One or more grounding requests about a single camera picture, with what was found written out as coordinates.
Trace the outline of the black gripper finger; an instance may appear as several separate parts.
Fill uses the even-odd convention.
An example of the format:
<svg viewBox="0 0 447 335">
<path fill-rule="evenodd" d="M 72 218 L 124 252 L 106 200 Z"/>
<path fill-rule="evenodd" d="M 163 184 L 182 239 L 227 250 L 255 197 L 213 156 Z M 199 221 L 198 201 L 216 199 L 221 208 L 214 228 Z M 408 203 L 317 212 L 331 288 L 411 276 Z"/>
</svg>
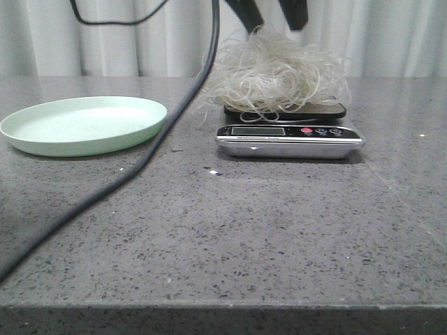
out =
<svg viewBox="0 0 447 335">
<path fill-rule="evenodd" d="M 279 0 L 282 13 L 291 31 L 301 31 L 309 20 L 307 0 Z"/>
</svg>

